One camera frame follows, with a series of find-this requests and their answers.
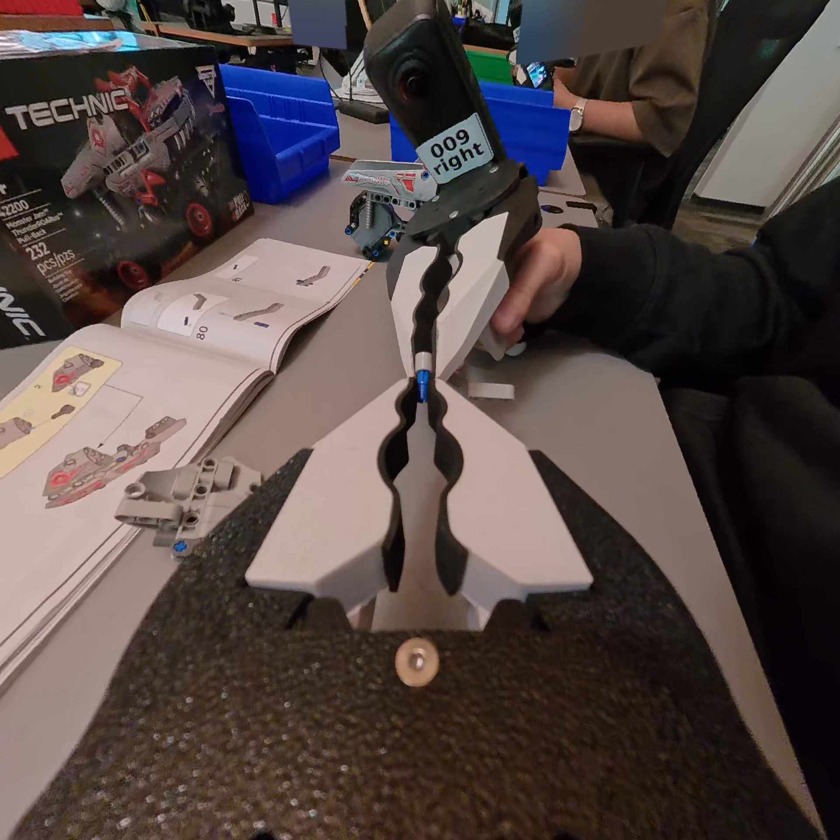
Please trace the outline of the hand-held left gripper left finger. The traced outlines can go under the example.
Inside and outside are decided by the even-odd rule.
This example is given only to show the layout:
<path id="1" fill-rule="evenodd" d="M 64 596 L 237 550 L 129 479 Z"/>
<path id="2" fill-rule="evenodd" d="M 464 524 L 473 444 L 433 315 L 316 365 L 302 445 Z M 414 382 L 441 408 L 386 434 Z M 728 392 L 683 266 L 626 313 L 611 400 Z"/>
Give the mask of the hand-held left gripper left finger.
<path id="1" fill-rule="evenodd" d="M 245 573 L 256 589 L 337 601 L 371 630 L 375 600 L 398 589 L 405 557 L 395 477 L 408 460 L 415 380 L 399 380 L 322 437 Z"/>

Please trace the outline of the green storage bin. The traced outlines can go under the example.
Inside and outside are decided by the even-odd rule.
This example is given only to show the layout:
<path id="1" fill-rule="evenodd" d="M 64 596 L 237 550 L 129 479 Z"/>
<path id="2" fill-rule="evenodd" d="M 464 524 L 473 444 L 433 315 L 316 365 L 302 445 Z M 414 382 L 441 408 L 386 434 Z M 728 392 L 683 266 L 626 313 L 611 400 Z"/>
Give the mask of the green storage bin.
<path id="1" fill-rule="evenodd" d="M 479 81 L 493 82 L 505 86 L 513 86 L 513 65 L 509 60 L 509 53 L 500 49 L 465 46 L 467 58 Z"/>

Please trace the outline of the grey desk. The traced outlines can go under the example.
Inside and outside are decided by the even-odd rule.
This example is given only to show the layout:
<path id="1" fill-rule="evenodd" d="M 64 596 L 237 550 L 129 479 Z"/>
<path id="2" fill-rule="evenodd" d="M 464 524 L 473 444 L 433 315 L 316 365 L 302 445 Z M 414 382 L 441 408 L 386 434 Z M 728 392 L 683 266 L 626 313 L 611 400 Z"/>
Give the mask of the grey desk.
<path id="1" fill-rule="evenodd" d="M 383 265 L 316 328 L 302 330 L 268 385 L 217 446 L 269 474 L 391 385 L 398 359 Z M 655 380 L 549 335 L 487 373 L 512 402 L 480 401 L 549 456 L 667 576 L 717 657 L 743 719 L 785 788 L 818 820 Z M 2 838 L 67 761 L 150 605 L 176 570 L 140 531 L 2 693 Z"/>

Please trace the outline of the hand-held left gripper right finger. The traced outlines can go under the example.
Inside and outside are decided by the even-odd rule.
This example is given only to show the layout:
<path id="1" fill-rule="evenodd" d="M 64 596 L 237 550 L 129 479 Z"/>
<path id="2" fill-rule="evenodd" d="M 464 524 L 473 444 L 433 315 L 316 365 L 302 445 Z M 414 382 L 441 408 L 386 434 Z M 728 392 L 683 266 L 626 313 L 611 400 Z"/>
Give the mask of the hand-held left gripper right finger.
<path id="1" fill-rule="evenodd" d="M 582 592 L 593 575 L 526 446 L 452 386 L 428 390 L 434 464 L 445 479 L 435 534 L 437 576 L 483 629 L 503 601 Z"/>

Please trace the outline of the person's black hoodie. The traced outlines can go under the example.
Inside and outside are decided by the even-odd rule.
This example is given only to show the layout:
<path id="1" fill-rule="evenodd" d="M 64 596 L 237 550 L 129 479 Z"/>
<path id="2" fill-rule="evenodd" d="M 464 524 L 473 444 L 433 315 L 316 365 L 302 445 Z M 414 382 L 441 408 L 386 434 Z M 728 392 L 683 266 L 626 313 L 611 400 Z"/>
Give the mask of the person's black hoodie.
<path id="1" fill-rule="evenodd" d="M 668 417 L 826 833 L 839 809 L 838 369 L 672 388 Z"/>

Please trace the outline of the part-built toy truck chassis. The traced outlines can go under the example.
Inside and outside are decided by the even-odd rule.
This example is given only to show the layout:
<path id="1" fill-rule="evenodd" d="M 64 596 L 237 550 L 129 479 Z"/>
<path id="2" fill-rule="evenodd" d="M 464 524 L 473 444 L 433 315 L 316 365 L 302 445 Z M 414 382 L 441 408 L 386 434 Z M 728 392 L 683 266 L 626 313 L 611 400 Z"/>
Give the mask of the part-built toy truck chassis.
<path id="1" fill-rule="evenodd" d="M 343 183 L 360 190 L 350 205 L 344 229 L 362 256 L 377 261 L 402 238 L 408 218 L 434 200 L 439 186 L 421 162 L 356 161 L 343 175 Z"/>

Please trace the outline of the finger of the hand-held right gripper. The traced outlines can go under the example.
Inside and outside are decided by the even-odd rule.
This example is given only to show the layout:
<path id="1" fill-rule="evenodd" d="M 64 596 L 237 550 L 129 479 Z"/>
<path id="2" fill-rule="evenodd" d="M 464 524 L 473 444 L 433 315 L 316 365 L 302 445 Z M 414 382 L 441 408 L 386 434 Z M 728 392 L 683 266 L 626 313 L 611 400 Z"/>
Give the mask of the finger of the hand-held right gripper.
<path id="1" fill-rule="evenodd" d="M 448 283 L 448 299 L 435 321 L 435 372 L 446 381 L 461 367 L 476 342 L 499 361 L 507 342 L 489 321 L 509 289 L 499 250 L 508 213 L 482 220 L 458 240 L 460 267 Z"/>
<path id="2" fill-rule="evenodd" d="M 438 300 L 459 269 L 459 254 L 442 255 L 436 246 L 421 245 L 403 255 L 398 269 L 387 270 L 392 317 L 403 367 L 416 374 L 416 357 L 426 353 L 427 370 L 435 371 Z"/>

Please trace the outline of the clear plastic bag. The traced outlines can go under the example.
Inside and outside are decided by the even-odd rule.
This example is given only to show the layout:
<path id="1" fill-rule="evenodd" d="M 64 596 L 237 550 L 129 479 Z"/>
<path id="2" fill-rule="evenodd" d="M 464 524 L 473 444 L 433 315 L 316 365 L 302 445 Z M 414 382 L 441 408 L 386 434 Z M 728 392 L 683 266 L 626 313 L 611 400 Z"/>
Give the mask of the clear plastic bag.
<path id="1" fill-rule="evenodd" d="M 1 32 L 1 59 L 47 54 L 85 54 L 92 51 L 115 51 L 123 39 L 114 31 L 76 31 L 39 33 L 28 30 Z"/>

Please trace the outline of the person's right hand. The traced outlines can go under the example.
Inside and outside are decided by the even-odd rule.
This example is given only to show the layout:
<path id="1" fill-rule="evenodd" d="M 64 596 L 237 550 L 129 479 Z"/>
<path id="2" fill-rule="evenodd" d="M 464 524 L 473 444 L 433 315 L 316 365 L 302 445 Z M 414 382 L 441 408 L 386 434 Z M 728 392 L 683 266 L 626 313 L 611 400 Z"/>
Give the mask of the person's right hand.
<path id="1" fill-rule="evenodd" d="M 581 238 L 571 228 L 542 230 L 519 249 L 507 292 L 490 319 L 506 350 L 524 341 L 527 329 L 551 320 L 571 293 L 581 265 Z"/>

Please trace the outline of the open instruction booklet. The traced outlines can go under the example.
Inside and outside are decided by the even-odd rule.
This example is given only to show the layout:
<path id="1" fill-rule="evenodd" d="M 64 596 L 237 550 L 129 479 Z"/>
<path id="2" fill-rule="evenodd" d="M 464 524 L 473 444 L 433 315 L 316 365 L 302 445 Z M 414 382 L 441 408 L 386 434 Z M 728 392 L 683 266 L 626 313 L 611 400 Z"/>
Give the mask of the open instruction booklet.
<path id="1" fill-rule="evenodd" d="M 368 259 L 256 240 L 220 267 L 135 294 L 118 327 L 61 343 L 2 400 L 1 680 L 109 568 L 148 470 L 204 457 Z"/>

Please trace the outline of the black toy set box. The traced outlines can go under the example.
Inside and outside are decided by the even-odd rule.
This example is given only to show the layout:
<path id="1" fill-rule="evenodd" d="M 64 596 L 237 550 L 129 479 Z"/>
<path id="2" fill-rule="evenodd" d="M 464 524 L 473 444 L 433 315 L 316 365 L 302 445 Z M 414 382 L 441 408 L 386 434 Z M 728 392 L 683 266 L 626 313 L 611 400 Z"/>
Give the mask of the black toy set box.
<path id="1" fill-rule="evenodd" d="M 216 52 L 1 59 L 1 345 L 62 340 L 253 213 Z"/>

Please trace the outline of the white laptop stand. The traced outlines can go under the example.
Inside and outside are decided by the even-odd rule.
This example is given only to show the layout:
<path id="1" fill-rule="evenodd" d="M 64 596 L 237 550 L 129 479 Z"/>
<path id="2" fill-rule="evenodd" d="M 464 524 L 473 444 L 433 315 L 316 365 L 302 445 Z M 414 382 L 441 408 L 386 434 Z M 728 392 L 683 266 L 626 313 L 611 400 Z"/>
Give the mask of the white laptop stand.
<path id="1" fill-rule="evenodd" d="M 366 102 L 377 108 L 385 107 L 382 97 L 373 87 L 364 68 L 364 55 L 362 53 L 358 55 L 349 72 L 342 78 L 338 96 L 344 101 L 353 100 Z"/>

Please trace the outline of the blue storage bin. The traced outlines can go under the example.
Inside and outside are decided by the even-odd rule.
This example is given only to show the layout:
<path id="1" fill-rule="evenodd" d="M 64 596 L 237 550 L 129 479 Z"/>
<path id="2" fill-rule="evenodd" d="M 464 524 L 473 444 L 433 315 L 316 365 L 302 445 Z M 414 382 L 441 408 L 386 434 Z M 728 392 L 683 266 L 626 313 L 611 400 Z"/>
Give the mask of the blue storage bin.
<path id="1" fill-rule="evenodd" d="M 326 80 L 230 64 L 219 72 L 255 202 L 278 204 L 328 170 L 341 141 Z"/>
<path id="2" fill-rule="evenodd" d="M 391 114 L 392 160 L 425 163 L 437 183 L 488 162 L 489 144 L 524 164 L 540 186 L 563 165 L 571 113 L 548 91 L 453 76 L 422 100 L 404 99 L 397 85 L 379 92 Z"/>

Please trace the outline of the grey toy brick assembly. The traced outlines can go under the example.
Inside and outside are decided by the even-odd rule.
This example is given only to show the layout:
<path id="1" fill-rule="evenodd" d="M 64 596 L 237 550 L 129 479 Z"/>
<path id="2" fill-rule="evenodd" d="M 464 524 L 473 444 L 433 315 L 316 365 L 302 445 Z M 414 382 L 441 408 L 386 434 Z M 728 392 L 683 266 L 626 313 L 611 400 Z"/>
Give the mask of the grey toy brick assembly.
<path id="1" fill-rule="evenodd" d="M 147 471 L 126 486 L 115 518 L 153 530 L 153 545 L 182 560 L 262 484 L 260 472 L 232 457 Z"/>

